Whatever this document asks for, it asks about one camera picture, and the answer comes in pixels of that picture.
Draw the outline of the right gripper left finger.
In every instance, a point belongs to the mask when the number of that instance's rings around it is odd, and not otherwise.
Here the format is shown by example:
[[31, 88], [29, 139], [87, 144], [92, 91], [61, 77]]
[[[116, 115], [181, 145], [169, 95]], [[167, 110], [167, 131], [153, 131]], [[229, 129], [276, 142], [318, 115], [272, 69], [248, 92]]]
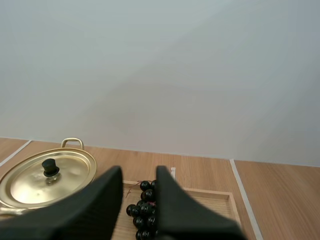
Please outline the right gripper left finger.
[[109, 240], [123, 200], [123, 174], [113, 166], [75, 194], [0, 223], [2, 240]]

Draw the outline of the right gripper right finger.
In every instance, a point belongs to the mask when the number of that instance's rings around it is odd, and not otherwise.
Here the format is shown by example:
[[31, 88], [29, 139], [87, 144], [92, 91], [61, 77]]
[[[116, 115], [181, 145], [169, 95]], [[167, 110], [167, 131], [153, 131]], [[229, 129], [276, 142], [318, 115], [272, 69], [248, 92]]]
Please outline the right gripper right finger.
[[196, 202], [165, 166], [156, 168], [157, 240], [245, 240], [235, 220]]

